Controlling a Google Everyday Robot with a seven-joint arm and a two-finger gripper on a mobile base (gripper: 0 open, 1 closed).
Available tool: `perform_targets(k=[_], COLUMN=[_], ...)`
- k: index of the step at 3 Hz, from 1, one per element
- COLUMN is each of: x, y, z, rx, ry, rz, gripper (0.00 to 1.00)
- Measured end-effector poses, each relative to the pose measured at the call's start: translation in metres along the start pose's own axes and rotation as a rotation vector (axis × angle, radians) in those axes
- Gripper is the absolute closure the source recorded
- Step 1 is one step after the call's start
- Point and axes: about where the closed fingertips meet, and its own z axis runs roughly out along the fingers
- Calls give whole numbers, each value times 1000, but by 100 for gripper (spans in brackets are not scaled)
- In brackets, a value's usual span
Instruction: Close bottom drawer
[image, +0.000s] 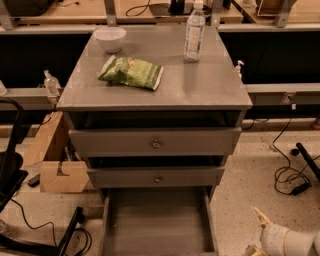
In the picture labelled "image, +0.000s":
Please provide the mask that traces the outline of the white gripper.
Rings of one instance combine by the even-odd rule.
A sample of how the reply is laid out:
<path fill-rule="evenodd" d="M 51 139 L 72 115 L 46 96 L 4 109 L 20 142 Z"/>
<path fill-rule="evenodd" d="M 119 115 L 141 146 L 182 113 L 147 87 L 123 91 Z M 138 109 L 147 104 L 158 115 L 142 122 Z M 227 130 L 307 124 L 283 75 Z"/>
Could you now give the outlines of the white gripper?
<path fill-rule="evenodd" d="M 289 229 L 277 224 L 271 224 L 270 219 L 257 207 L 254 207 L 262 228 L 260 241 L 263 250 L 269 256 L 285 256 L 284 242 Z"/>

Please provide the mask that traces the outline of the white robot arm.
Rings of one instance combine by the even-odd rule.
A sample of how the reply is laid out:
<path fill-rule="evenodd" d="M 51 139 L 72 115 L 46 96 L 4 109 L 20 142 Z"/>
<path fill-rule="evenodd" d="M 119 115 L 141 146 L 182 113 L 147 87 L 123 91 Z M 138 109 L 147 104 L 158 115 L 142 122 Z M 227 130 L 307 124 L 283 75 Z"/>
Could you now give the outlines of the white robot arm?
<path fill-rule="evenodd" d="M 254 211 L 262 227 L 262 249 L 269 256 L 320 256 L 320 232 L 293 231 L 273 223 L 258 208 Z"/>

